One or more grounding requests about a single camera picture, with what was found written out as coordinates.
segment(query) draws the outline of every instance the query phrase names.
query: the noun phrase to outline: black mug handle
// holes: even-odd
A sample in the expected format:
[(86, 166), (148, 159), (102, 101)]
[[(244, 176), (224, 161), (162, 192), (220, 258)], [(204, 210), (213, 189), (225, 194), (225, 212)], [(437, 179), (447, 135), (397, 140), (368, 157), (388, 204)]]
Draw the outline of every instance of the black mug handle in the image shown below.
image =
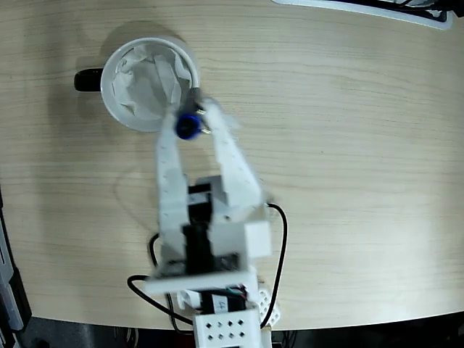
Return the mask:
[(102, 68), (81, 70), (74, 75), (74, 88), (79, 92), (100, 92)]

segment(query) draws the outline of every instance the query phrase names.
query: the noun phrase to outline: black wire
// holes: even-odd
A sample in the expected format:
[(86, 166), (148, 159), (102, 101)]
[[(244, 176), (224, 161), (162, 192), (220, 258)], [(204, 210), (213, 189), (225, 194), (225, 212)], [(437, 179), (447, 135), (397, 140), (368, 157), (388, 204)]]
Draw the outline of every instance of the black wire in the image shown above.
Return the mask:
[(440, 0), (438, 0), (434, 4), (430, 4), (426, 6), (405, 6), (408, 4), (408, 3), (405, 4), (406, 1), (404, 1), (402, 4), (395, 4), (393, 2), (386, 2), (386, 1), (375, 1), (375, 4), (373, 4), (372, 0), (351, 0), (350, 2), (353, 4), (364, 5), (364, 6), (374, 6), (379, 9), (388, 9), (391, 11), (398, 11), (398, 12), (424, 12), (424, 11), (431, 11), (431, 10), (436, 10), (436, 11), (451, 11), (452, 10), (452, 6), (445, 5), (445, 3), (442, 3), (443, 1), (440, 1)]
[(126, 329), (126, 335), (125, 335), (125, 346), (127, 348), (135, 348), (135, 343), (136, 343), (136, 330), (133, 328), (127, 328)]
[[(283, 209), (280, 208), (277, 204), (274, 204), (274, 203), (269, 203), (268, 207), (277, 210), (278, 213), (281, 215), (282, 224), (283, 224), (283, 235), (282, 235), (281, 253), (280, 253), (280, 256), (279, 256), (279, 260), (278, 260), (277, 271), (275, 273), (273, 293), (272, 293), (272, 297), (270, 298), (270, 304), (269, 304), (268, 312), (266, 313), (266, 316), (264, 317), (264, 320), (261, 322), (261, 325), (260, 325), (261, 328), (264, 328), (266, 326), (266, 324), (268, 323), (269, 318), (270, 318), (270, 316), (271, 316), (271, 314), (273, 312), (274, 304), (276, 303), (277, 293), (278, 293), (278, 285), (279, 285), (279, 282), (281, 280), (282, 268), (283, 268), (283, 260), (285, 258), (285, 251), (286, 251), (287, 238), (288, 238), (288, 232), (289, 232), (289, 224), (287, 222), (287, 218), (286, 218), (286, 215), (285, 215), (285, 212), (283, 211)], [(150, 242), (149, 242), (149, 253), (150, 253), (150, 257), (152, 258), (153, 264), (155, 266), (157, 266), (158, 263), (157, 263), (157, 258), (156, 258), (155, 254), (154, 254), (154, 242), (158, 239), (158, 237), (159, 237), (159, 234), (157, 233), (150, 239)], [(175, 325), (174, 319), (180, 320), (183, 323), (186, 323), (186, 324), (189, 324), (189, 325), (193, 325), (192, 320), (190, 320), (188, 318), (185, 318), (182, 315), (174, 312), (171, 307), (169, 309), (166, 308), (165, 306), (163, 306), (159, 302), (155, 301), (154, 299), (152, 299), (151, 297), (149, 297), (145, 293), (143, 293), (142, 290), (140, 290), (133, 283), (134, 281), (145, 281), (147, 278), (148, 278), (147, 275), (139, 275), (139, 274), (131, 275), (128, 278), (128, 287), (129, 287), (129, 289), (132, 290), (134, 293), (136, 293), (140, 298), (147, 301), (153, 307), (155, 307), (158, 310), (162, 311), (163, 313), (169, 315), (172, 318), (171, 323), (173, 324), (173, 326)], [(170, 298), (170, 300), (168, 300), (167, 303), (168, 303), (168, 305), (169, 304), (172, 305), (172, 298)]]
[(269, 320), (269, 318), (270, 318), (270, 316), (271, 316), (271, 314), (273, 312), (274, 304), (276, 303), (278, 284), (281, 281), (282, 268), (283, 268), (283, 259), (285, 258), (285, 249), (287, 247), (287, 237), (288, 237), (288, 234), (289, 234), (289, 224), (287, 223), (287, 217), (285, 216), (285, 212), (283, 211), (283, 209), (280, 208), (277, 204), (274, 204), (274, 203), (268, 203), (268, 207), (277, 210), (278, 213), (281, 215), (282, 224), (283, 224), (283, 233), (282, 233), (281, 254), (280, 254), (279, 258), (278, 258), (277, 271), (275, 272), (273, 294), (272, 294), (272, 297), (270, 298), (270, 304), (269, 304), (268, 312), (266, 313), (266, 316), (264, 317), (264, 320), (261, 323), (261, 328), (264, 328), (266, 326), (266, 324), (268, 323), (268, 320)]
[(130, 290), (135, 292), (140, 298), (144, 299), (147, 301), (149, 304), (151, 304), (153, 307), (157, 308), (158, 310), (162, 311), (163, 313), (167, 315), (172, 315), (175, 319), (180, 320), (184, 322), (185, 324), (193, 325), (193, 322), (186, 318), (183, 317), (182, 315), (173, 312), (172, 310), (167, 309), (165, 306), (160, 304), (159, 302), (155, 301), (152, 299), (150, 296), (147, 296), (142, 290), (140, 290), (137, 286), (134, 285), (134, 281), (145, 281), (148, 278), (147, 275), (141, 275), (141, 274), (134, 274), (131, 275), (128, 278), (128, 287)]
[[(149, 241), (149, 244), (148, 244), (148, 250), (149, 250), (149, 253), (150, 253), (150, 257), (151, 257), (153, 265), (155, 267), (158, 266), (158, 261), (157, 261), (156, 254), (154, 253), (154, 243), (159, 237), (160, 237), (160, 235), (158, 233), (155, 234), (153, 237), (150, 238), (150, 241)], [(167, 302), (167, 306), (169, 307), (169, 310), (171, 312), (174, 312), (173, 298), (171, 297), (170, 294), (166, 294), (165, 296), (166, 296), (166, 302)], [(175, 318), (172, 315), (169, 316), (169, 319), (171, 321), (171, 325), (173, 326), (175, 332), (177, 332), (180, 335), (193, 335), (192, 331), (183, 331), (183, 330), (179, 329), (179, 327), (177, 326), (177, 323), (175, 321)]]
[(284, 331), (282, 334), (282, 348), (287, 348), (288, 341), (289, 341), (289, 332)]
[(287, 331), (287, 340), (283, 348), (290, 348), (291, 347), (291, 340), (293, 339), (294, 331)]

